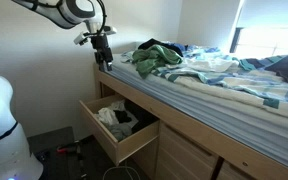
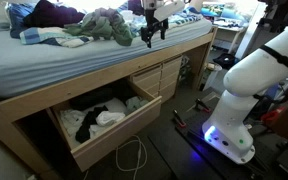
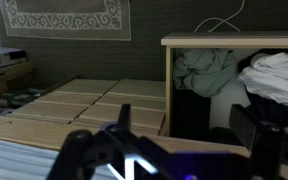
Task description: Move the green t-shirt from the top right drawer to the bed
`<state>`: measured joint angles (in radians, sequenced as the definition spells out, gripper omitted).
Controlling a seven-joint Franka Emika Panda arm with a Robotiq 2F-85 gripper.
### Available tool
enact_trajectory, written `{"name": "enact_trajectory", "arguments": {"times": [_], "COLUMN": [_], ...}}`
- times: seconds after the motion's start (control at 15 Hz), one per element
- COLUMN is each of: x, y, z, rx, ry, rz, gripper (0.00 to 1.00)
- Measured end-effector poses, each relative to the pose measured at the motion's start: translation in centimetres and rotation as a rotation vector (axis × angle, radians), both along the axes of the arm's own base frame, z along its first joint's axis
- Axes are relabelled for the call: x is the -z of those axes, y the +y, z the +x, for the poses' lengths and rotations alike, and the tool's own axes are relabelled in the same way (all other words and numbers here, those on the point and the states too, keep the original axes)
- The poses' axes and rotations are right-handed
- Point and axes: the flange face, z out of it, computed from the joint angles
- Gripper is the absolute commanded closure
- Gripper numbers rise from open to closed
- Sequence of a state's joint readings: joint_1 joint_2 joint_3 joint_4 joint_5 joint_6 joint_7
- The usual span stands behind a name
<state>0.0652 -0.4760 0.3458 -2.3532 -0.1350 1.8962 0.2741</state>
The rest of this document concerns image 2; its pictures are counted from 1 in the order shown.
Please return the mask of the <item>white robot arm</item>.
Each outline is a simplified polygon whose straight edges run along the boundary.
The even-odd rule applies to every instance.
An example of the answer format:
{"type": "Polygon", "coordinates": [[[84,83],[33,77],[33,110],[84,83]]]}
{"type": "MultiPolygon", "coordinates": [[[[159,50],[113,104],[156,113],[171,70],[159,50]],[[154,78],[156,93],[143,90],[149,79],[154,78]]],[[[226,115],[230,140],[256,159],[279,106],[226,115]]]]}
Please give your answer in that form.
{"type": "Polygon", "coordinates": [[[288,28],[235,64],[223,78],[225,91],[202,124],[203,139],[236,164],[255,155],[243,121],[270,86],[288,78],[288,28]]]}

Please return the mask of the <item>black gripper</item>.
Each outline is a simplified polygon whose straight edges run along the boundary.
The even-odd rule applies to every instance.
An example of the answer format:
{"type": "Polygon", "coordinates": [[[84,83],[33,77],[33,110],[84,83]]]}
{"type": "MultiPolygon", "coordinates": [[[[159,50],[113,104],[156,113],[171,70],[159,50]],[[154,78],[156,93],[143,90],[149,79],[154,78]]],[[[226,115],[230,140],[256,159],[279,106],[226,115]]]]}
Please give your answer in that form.
{"type": "Polygon", "coordinates": [[[146,9],[144,11],[146,18],[146,28],[141,28],[141,39],[146,43],[147,47],[151,47],[151,36],[155,32],[160,31],[160,37],[165,40],[165,33],[168,29],[168,19],[158,20],[154,17],[154,9],[146,9]]]}

